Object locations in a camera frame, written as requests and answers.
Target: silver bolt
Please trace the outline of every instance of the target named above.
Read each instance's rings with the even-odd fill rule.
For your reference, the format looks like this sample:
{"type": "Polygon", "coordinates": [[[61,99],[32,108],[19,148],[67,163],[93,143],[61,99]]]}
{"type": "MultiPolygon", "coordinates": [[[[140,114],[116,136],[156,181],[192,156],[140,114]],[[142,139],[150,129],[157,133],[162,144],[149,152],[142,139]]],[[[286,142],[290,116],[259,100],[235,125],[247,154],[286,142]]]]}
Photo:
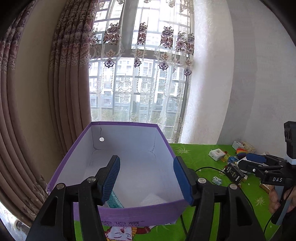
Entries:
{"type": "Polygon", "coordinates": [[[230,187],[231,189],[233,189],[233,190],[237,189],[237,185],[235,185],[235,184],[233,184],[233,183],[230,184],[229,187],[230,187]]]}
{"type": "Polygon", "coordinates": [[[204,184],[204,183],[207,182],[207,180],[206,180],[205,178],[203,178],[203,177],[200,177],[200,178],[198,179],[198,182],[204,184]]]}
{"type": "Polygon", "coordinates": [[[93,183],[95,180],[96,180],[95,177],[89,177],[89,178],[87,179],[87,181],[88,181],[89,183],[93,183]]]}
{"type": "Polygon", "coordinates": [[[57,189],[63,189],[64,188],[64,184],[63,183],[59,183],[58,185],[57,185],[57,189]]]}

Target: wire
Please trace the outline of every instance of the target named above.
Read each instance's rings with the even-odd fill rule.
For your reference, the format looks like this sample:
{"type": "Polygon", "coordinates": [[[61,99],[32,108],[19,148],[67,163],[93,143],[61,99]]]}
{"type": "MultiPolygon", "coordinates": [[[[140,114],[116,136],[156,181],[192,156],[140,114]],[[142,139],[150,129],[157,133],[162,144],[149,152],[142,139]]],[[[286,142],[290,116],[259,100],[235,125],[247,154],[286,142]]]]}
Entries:
{"type": "MultiPolygon", "coordinates": [[[[288,194],[288,196],[286,197],[285,200],[287,200],[288,197],[291,195],[291,193],[292,193],[294,187],[295,187],[295,186],[293,186],[293,187],[291,188],[291,190],[290,190],[290,192],[289,192],[289,194],[288,194]]],[[[264,231],[263,231],[264,234],[265,234],[266,228],[267,228],[267,226],[268,226],[268,224],[269,224],[269,222],[270,222],[270,220],[272,219],[273,216],[274,216],[274,214],[273,214],[273,215],[270,217],[270,219],[267,221],[267,224],[265,225],[265,228],[264,228],[264,231]]]]}
{"type": "Polygon", "coordinates": [[[214,168],[214,167],[201,167],[201,168],[199,168],[199,169],[195,170],[195,172],[197,172],[197,171],[199,171],[199,170],[201,170],[201,169],[204,169],[204,168],[210,168],[210,169],[214,169],[214,170],[216,170],[216,171],[218,171],[218,172],[221,172],[221,173],[224,173],[224,174],[226,175],[226,173],[225,173],[224,171],[222,171],[222,170],[219,170],[219,169],[217,169],[217,168],[214,168]]]}
{"type": "Polygon", "coordinates": [[[182,214],[181,214],[180,218],[181,218],[181,222],[182,222],[182,227],[183,227],[184,233],[185,233],[185,235],[187,237],[188,233],[187,233],[187,230],[186,230],[186,227],[185,227],[185,224],[184,224],[184,220],[183,220],[182,214]]]}
{"type": "MultiPolygon", "coordinates": [[[[221,173],[224,173],[224,174],[226,175],[226,173],[225,173],[224,171],[219,170],[219,169],[214,168],[214,167],[201,167],[201,168],[197,169],[195,172],[197,172],[197,171],[199,171],[199,170],[201,170],[201,169],[204,169],[204,168],[214,169],[214,170],[219,171],[219,172],[221,172],[221,173]]],[[[253,207],[251,201],[248,199],[248,197],[246,196],[246,194],[244,193],[244,191],[243,191],[240,187],[239,187],[239,189],[242,191],[242,193],[244,194],[244,196],[245,196],[246,199],[248,200],[249,204],[251,205],[251,208],[252,208],[253,212],[255,212],[255,211],[254,211],[254,207],[253,207]]]]}

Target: embroidered curtain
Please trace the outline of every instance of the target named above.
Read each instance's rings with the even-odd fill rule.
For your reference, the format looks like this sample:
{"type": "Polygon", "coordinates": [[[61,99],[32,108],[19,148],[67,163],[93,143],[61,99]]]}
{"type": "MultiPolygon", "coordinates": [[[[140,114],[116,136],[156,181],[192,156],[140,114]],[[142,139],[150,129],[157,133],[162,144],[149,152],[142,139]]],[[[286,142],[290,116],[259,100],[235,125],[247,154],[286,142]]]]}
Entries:
{"type": "Polygon", "coordinates": [[[103,38],[89,65],[93,121],[156,123],[169,142],[179,141],[193,63],[192,13],[189,0],[125,0],[120,21],[103,36],[93,28],[103,38]],[[138,4],[133,20],[126,10],[132,4],[138,4]]]}
{"type": "Polygon", "coordinates": [[[23,28],[35,1],[14,20],[0,42],[0,201],[30,226],[47,198],[20,128],[15,100],[15,64],[23,28]]]}
{"type": "Polygon", "coordinates": [[[91,121],[89,48],[98,0],[69,0],[54,34],[49,68],[52,121],[66,154],[91,121]]]}

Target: table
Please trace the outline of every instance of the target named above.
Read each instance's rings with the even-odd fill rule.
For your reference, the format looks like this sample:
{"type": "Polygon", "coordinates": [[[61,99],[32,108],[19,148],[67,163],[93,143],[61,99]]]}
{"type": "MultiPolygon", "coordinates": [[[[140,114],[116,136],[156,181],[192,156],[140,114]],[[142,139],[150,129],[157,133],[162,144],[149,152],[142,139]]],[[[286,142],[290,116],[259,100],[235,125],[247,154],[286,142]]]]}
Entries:
{"type": "MultiPolygon", "coordinates": [[[[235,155],[235,150],[230,145],[171,144],[171,147],[177,156],[181,156],[183,158],[188,168],[192,168],[194,170],[205,166],[215,167],[220,170],[223,169],[227,163],[220,160],[214,161],[211,157],[209,157],[208,154],[211,150],[220,148],[223,151],[227,151],[231,156],[235,155]]],[[[202,169],[198,171],[198,176],[204,177],[209,181],[211,181],[214,176],[217,176],[222,179],[222,186],[228,186],[231,183],[224,174],[221,174],[220,172],[213,169],[202,169]]],[[[261,227],[264,229],[267,221],[271,217],[271,214],[268,211],[268,194],[259,187],[259,182],[260,180],[257,177],[250,174],[247,181],[242,182],[242,190],[251,201],[257,219],[261,227]]],[[[210,241],[216,241],[217,238],[219,207],[219,204],[215,204],[210,241]]],[[[187,231],[189,230],[191,224],[194,209],[194,207],[188,207],[183,213],[183,219],[187,231]]],[[[277,228],[278,226],[269,223],[265,232],[267,240],[271,238],[271,236],[276,232],[277,228]]],[[[76,240],[82,241],[79,222],[75,222],[75,232],[76,240]]],[[[151,227],[151,229],[134,229],[133,236],[126,238],[126,241],[130,241],[130,239],[133,241],[184,241],[185,234],[179,218],[176,224],[172,225],[159,225],[151,227]]],[[[117,240],[125,241],[125,238],[120,238],[117,240]]]]}

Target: cartoon face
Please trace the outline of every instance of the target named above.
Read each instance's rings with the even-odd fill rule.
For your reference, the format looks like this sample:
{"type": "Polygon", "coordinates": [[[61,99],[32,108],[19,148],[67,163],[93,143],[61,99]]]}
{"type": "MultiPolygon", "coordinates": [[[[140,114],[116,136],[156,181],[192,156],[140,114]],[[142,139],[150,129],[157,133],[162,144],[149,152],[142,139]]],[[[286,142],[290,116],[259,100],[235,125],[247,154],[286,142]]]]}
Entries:
{"type": "Polygon", "coordinates": [[[118,241],[131,241],[132,239],[131,227],[112,227],[106,233],[106,238],[118,241]]]}

